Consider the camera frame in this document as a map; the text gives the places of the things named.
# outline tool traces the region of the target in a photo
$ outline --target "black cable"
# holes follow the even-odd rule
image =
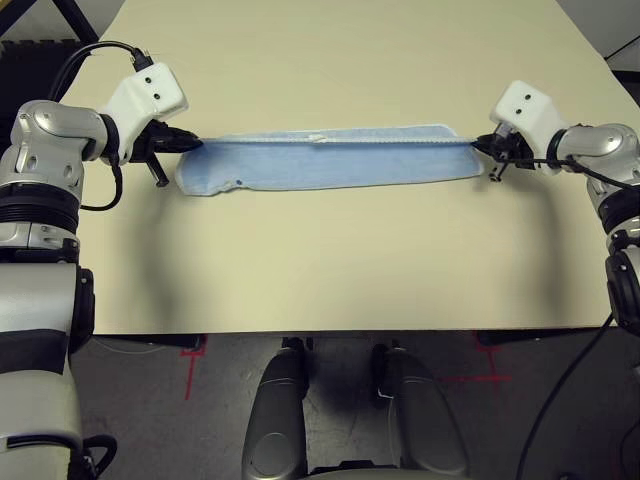
[[[617,54],[619,54],[622,50],[624,50],[625,48],[627,48],[629,45],[631,45],[633,42],[635,42],[636,40],[640,39],[640,35],[638,35],[637,37],[629,40],[627,43],[625,43],[623,46],[621,46],[618,50],[616,50],[613,53],[610,53],[609,55],[607,55],[606,57],[604,57],[605,61],[609,60],[612,57],[615,57]]]
[[[638,421],[636,423],[634,423],[633,425],[631,425],[631,427],[629,427],[629,429],[622,436],[622,440],[620,440],[620,451],[619,451],[619,454],[620,454],[620,468],[622,469],[622,474],[624,475],[624,478],[626,480],[631,480],[631,475],[629,475],[629,471],[627,470],[627,466],[624,463],[624,446],[625,446],[625,443],[627,443],[627,440],[629,439],[631,434],[638,427],[640,427],[640,419],[638,419]]]
[[[153,65],[153,60],[151,60],[151,57],[145,55],[139,48],[133,47],[127,43],[116,42],[112,40],[90,43],[89,45],[85,45],[84,47],[76,50],[62,64],[60,70],[58,70],[58,73],[56,74],[56,78],[54,79],[53,84],[51,85],[51,89],[49,90],[47,99],[53,100],[54,102],[60,101],[63,95],[63,92],[61,92],[61,90],[67,83],[68,76],[73,71],[73,68],[76,66],[76,64],[84,60],[88,55],[91,54],[93,50],[105,47],[122,48],[123,50],[127,50],[129,53],[131,53],[133,57],[133,68],[136,70],[136,72],[142,70],[143,68],[147,68],[150,65]],[[122,170],[120,170],[120,167],[117,164],[117,159],[111,164],[111,172],[113,173],[113,178],[116,186],[113,200],[111,200],[111,202],[106,205],[98,207],[81,205],[80,208],[82,210],[103,212],[115,207],[118,202],[120,202],[120,198],[122,198]]]
[[[613,178],[607,177],[601,173],[598,173],[594,170],[591,170],[588,167],[585,167],[581,163],[578,163],[576,160],[546,160],[541,158],[532,158],[532,159],[522,159],[522,158],[510,158],[510,159],[500,159],[496,160],[498,163],[505,164],[517,164],[521,162],[530,162],[530,163],[542,163],[544,165],[549,165],[551,167],[559,167],[566,165],[573,170],[574,173],[584,173],[588,177],[595,178],[596,180],[600,180],[603,183],[608,183],[614,187],[618,187],[622,190],[638,190],[640,191],[640,185],[631,185],[629,183],[619,182],[618,180],[614,180]]]
[[[89,210],[91,212],[104,212],[105,210],[112,209],[118,204],[118,202],[120,202],[120,199],[122,198],[122,170],[117,164],[117,161],[114,161],[114,163],[111,164],[111,172],[113,173],[113,179],[115,180],[116,184],[116,192],[113,196],[113,200],[111,200],[106,205],[102,205],[99,207],[94,207],[91,205],[80,205],[80,208],[82,210]]]
[[[556,382],[555,386],[553,387],[553,390],[551,390],[551,393],[549,394],[544,404],[542,405],[542,408],[538,412],[538,415],[536,416],[536,419],[533,422],[533,426],[531,427],[531,431],[529,432],[529,435],[527,436],[527,439],[524,442],[524,446],[522,447],[522,452],[520,453],[520,461],[518,462],[518,470],[516,472],[515,480],[522,480],[522,476],[524,475],[524,466],[527,462],[527,456],[529,455],[529,449],[533,444],[533,440],[535,439],[536,434],[538,433],[538,429],[540,428],[540,425],[542,424],[542,420],[544,419],[544,416],[549,410],[549,407],[551,407],[551,404],[558,396],[558,393],[560,393],[560,389],[566,383],[566,381],[569,379],[569,377],[575,371],[575,369],[578,367],[580,362],[584,359],[584,357],[587,356],[587,354],[593,349],[593,347],[596,346],[598,341],[605,334],[605,332],[609,328],[609,325],[611,325],[611,322],[613,322],[613,314],[609,314],[609,316],[607,317],[607,320],[598,330],[598,333],[596,333],[596,335],[582,349],[582,351],[573,360],[573,362],[571,362],[571,364],[564,371],[560,379]]]
[[[90,43],[89,45],[85,45],[84,47],[79,48],[78,50],[73,52],[69,56],[69,58],[65,60],[65,62],[60,67],[60,70],[58,70],[58,73],[56,74],[56,78],[53,80],[53,85],[51,85],[51,89],[49,90],[49,95],[47,96],[47,100],[53,100],[54,102],[59,102],[60,98],[62,98],[62,94],[60,93],[60,90],[65,84],[65,81],[67,80],[67,77],[71,72],[71,69],[74,67],[74,65],[80,62],[81,60],[84,60],[89,54],[91,54],[93,50],[96,50],[98,48],[105,48],[105,47],[122,48],[124,50],[127,50],[129,53],[131,53],[131,55],[136,55],[137,53],[136,50],[139,51],[139,49],[136,49],[131,45],[128,45],[123,42],[112,41],[112,40]]]

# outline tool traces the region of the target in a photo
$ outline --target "table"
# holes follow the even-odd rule
[[[171,66],[191,109],[170,123],[201,137],[422,123],[477,136],[513,79],[572,122],[640,131],[553,0],[127,0],[103,38]],[[125,57],[96,52],[64,103],[106,103]],[[176,161],[161,158],[170,176]],[[189,198],[129,165],[124,188],[115,210],[81,214],[96,333],[566,328],[609,312],[578,175]],[[109,169],[89,165],[85,203],[112,195]]]

